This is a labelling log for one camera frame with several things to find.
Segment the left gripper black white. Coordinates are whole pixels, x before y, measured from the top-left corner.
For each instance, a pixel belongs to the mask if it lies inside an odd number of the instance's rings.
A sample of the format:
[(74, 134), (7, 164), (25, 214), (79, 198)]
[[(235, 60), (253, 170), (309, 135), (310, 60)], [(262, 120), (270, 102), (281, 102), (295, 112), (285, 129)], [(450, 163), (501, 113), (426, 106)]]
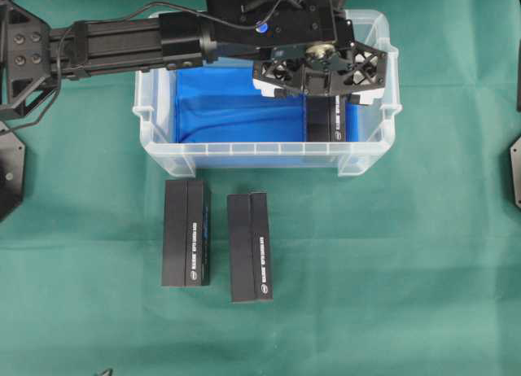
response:
[(288, 94), (308, 97), (352, 95), (352, 103), (371, 106), (384, 94), (387, 52), (349, 40), (345, 47), (316, 43), (298, 55), (277, 50), (272, 59), (253, 64), (252, 82), (266, 98)]

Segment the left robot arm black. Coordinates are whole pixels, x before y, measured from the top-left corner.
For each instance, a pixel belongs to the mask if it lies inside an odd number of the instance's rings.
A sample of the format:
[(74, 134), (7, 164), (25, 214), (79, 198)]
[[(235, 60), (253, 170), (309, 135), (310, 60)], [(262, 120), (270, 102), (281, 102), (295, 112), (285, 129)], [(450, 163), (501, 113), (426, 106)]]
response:
[(370, 104), (386, 85), (387, 53), (359, 42), (346, 0), (206, 0), (197, 11), (171, 2), (146, 18), (78, 20), (52, 28), (1, 0), (1, 118), (29, 127), (64, 80), (199, 68), (220, 58), (252, 62), (265, 96), (345, 97)]

